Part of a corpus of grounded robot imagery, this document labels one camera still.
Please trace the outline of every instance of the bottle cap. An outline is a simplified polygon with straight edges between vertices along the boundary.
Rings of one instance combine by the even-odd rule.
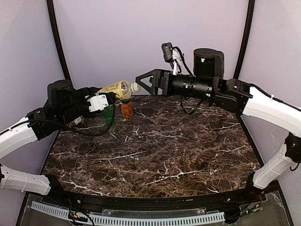
[[[121,100],[121,102],[122,102],[123,104],[128,104],[128,103],[130,102],[130,100]]]
[[[133,93],[140,92],[141,91],[141,86],[137,82],[133,82],[131,84],[131,90],[132,90]]]

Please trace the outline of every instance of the brown marble table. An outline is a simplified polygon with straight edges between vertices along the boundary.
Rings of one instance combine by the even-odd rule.
[[[67,191],[149,198],[240,189],[259,168],[234,114],[201,105],[187,115],[178,97],[135,96],[132,105],[130,120],[117,105],[116,126],[102,137],[61,132],[42,173],[57,175]],[[80,129],[100,132],[104,119]]]

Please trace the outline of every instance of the curved black rod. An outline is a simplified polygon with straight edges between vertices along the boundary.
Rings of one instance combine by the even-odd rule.
[[[243,61],[244,61],[244,57],[245,57],[245,53],[246,53],[246,47],[248,45],[248,40],[249,40],[249,35],[250,35],[250,30],[251,30],[254,6],[255,6],[255,0],[249,0],[248,11],[246,14],[246,24],[245,24],[244,35],[243,35],[243,39],[241,41],[237,64],[236,64],[235,72],[233,75],[234,79],[239,78],[240,70],[243,65]]]
[[[67,66],[66,59],[65,59],[65,55],[64,55],[64,52],[63,52],[63,47],[62,47],[62,43],[61,43],[61,39],[60,39],[60,34],[58,32],[53,0],[47,0],[47,8],[48,8],[48,13],[49,13],[49,19],[50,19],[52,34],[53,34],[53,38],[55,40],[55,46],[56,46],[58,58],[60,59],[60,62],[61,62],[61,67],[62,67],[62,70],[63,70],[63,73],[64,73],[64,77],[67,80],[71,80],[69,70],[68,70],[68,66]]]

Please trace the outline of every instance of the black motor joint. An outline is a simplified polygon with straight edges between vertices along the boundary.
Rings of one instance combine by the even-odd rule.
[[[295,163],[301,163],[301,138],[289,133],[285,139],[285,156],[291,158]]]
[[[193,75],[173,76],[171,94],[214,102],[214,92],[219,90],[224,73],[224,54],[209,48],[198,48],[193,52]]]

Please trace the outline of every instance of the white bottle cap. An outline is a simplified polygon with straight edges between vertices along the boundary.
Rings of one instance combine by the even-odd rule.
[[[138,83],[133,82],[131,84],[131,90],[132,90],[133,93],[140,92],[141,91],[141,86]]]

